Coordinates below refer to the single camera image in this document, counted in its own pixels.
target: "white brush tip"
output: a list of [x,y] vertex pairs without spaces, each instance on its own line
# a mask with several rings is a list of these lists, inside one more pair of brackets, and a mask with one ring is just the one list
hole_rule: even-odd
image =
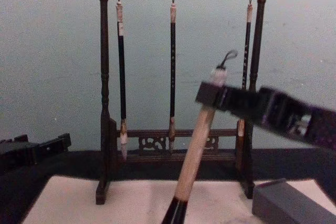
[[169,151],[172,152],[173,149],[174,149],[174,142],[171,141],[171,142],[169,142]]
[[121,154],[122,154],[122,158],[124,159],[124,161],[126,161],[127,159],[127,145],[126,144],[121,144]]
[[120,143],[126,144],[127,143],[127,133],[121,133],[120,134]]

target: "white brush handle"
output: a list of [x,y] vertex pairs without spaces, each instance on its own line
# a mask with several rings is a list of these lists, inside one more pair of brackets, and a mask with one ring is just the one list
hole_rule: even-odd
[[246,20],[247,23],[251,23],[251,20],[252,20],[252,11],[253,11],[252,4],[249,4],[247,6],[247,20]]
[[176,23],[176,6],[174,3],[170,7],[170,23]]
[[[226,76],[225,69],[215,69],[212,72],[211,82],[217,86],[222,86],[225,84]],[[202,106],[174,195],[181,201],[189,200],[214,115],[215,110],[213,108]]]

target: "black table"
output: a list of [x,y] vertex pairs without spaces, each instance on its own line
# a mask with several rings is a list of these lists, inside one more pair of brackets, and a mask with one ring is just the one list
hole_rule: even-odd
[[[320,148],[255,149],[252,155],[255,180],[313,178],[336,202],[336,153]],[[98,180],[100,164],[97,151],[68,152],[0,176],[0,223],[20,223],[51,176]],[[126,163],[120,167],[118,177],[177,180],[181,167],[182,162]],[[207,161],[201,162],[197,179],[236,180],[236,174],[220,162]]]

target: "wooden stand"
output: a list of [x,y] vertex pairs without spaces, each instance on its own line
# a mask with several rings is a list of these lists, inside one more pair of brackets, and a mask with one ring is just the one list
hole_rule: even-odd
[[[100,0],[100,17],[101,17],[101,81],[102,81],[102,112],[101,112],[101,153],[102,153],[102,176],[96,191],[96,203],[104,204],[106,193],[110,184],[109,177],[118,179],[116,176],[118,164],[121,157],[118,156],[117,137],[120,132],[114,120],[110,118],[109,103],[109,43],[108,43],[108,0]],[[264,17],[264,7],[266,0],[258,0],[257,18],[254,33],[253,52],[250,66],[250,86],[249,90],[256,90],[256,81],[258,76],[260,46],[262,24]],[[190,137],[193,130],[176,130],[175,137]],[[239,138],[237,129],[211,130],[209,140],[202,160],[207,161],[223,161],[235,165],[237,176],[241,181],[242,187],[248,198],[253,195],[253,170],[252,170],[252,132],[253,125],[249,122],[245,124],[244,136]],[[166,140],[168,138],[168,130],[128,130],[129,138],[139,139],[139,155],[129,155],[127,162],[172,162],[182,161],[184,154],[170,154],[166,149]],[[218,150],[218,141],[221,136],[236,136],[236,155],[225,153]]]

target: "gray wall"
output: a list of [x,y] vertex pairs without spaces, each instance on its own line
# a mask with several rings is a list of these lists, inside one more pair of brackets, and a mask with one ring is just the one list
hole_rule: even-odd
[[[42,142],[69,132],[72,150],[100,146],[98,0],[0,0],[0,138],[28,134]],[[109,0],[110,114],[119,126],[115,5]],[[202,80],[230,49],[228,83],[240,86],[247,0],[175,0],[176,123],[192,129]],[[169,122],[171,0],[122,0],[130,129]],[[254,18],[256,0],[253,0]],[[336,0],[268,0],[258,85],[336,110]],[[218,113],[214,128],[237,119]],[[301,147],[260,129],[255,148]],[[187,140],[178,141],[186,147]],[[223,147],[233,147],[226,139]],[[136,148],[136,141],[130,144]]]

